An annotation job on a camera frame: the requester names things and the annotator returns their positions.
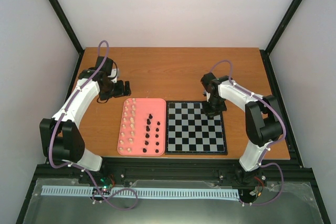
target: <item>black post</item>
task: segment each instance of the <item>black post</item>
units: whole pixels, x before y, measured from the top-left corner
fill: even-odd
[[[49,2],[51,3],[51,6],[53,7],[56,15],[58,16],[59,20],[61,21],[65,31],[67,32],[72,44],[74,45],[75,49],[77,50],[78,54],[82,54],[83,53],[83,48],[79,42],[79,40],[77,39],[77,36],[75,34],[75,32],[73,31],[67,17],[65,16],[65,13],[62,10],[62,7],[60,6],[58,0],[49,0]]]
[[[270,40],[267,48],[265,49],[265,52],[266,52],[267,56],[269,56],[271,54],[272,50],[274,49],[275,45],[277,44],[278,40],[280,39],[282,33],[285,31],[288,23],[292,19],[295,11],[297,10],[299,5],[301,4],[301,1],[302,0],[293,0],[292,3],[290,4],[290,6],[288,7],[284,17],[282,18],[282,21],[280,22],[277,30],[273,34],[272,39]]]

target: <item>pink tray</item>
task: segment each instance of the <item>pink tray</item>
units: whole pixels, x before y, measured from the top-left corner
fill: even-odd
[[[151,124],[147,125],[149,114],[153,118],[150,119]],[[146,131],[146,126],[149,126],[149,132]],[[165,150],[165,131],[165,100],[159,98],[128,98],[125,100],[122,110],[118,152],[126,156],[160,156]]]

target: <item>wall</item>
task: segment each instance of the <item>wall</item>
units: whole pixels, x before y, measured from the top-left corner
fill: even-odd
[[[39,122],[64,101],[78,58],[47,0],[0,0],[1,223],[15,223],[36,164]]]
[[[85,47],[266,48],[291,0],[59,0]]]
[[[303,0],[271,54],[304,165],[313,168],[332,223],[336,223],[335,17],[335,0]]]

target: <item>wooden table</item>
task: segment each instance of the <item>wooden table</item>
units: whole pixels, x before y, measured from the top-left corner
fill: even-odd
[[[120,79],[130,81],[132,98],[203,101],[201,77],[222,59],[232,61],[233,78],[240,85],[255,93],[271,94],[258,48],[110,48],[109,58],[116,61]],[[86,48],[78,73],[94,67],[96,59],[97,48]],[[220,77],[228,71],[229,65],[223,63],[213,73]],[[101,156],[125,157],[117,151],[125,99],[112,98],[105,104],[92,101],[79,127],[87,149]],[[226,105],[223,115],[228,155],[163,154],[160,157],[240,158],[248,141],[245,115],[231,102],[227,101]],[[273,146],[266,158],[289,159],[286,143]]]

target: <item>white wall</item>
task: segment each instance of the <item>white wall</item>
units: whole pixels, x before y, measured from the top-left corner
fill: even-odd
[[[0,0],[1,223],[15,223],[36,164],[39,122],[64,101],[78,55],[47,0]]]
[[[336,2],[303,0],[271,61],[304,165],[336,223]]]
[[[266,48],[292,0],[59,0],[85,46]]]

